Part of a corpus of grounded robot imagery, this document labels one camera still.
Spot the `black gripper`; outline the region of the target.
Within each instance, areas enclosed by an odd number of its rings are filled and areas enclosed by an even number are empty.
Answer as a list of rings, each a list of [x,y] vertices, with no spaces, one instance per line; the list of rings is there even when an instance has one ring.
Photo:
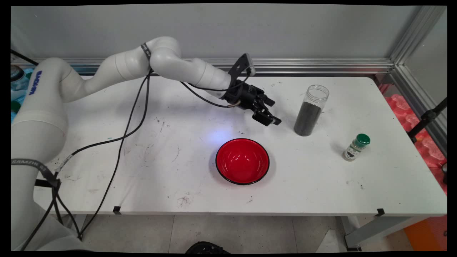
[[[238,104],[237,107],[240,109],[252,110],[252,118],[263,124],[269,126],[271,124],[279,125],[282,120],[273,116],[268,108],[275,105],[275,101],[269,98],[262,89],[249,84],[241,84],[240,86],[234,86],[226,91],[223,95],[223,99],[229,104]]]

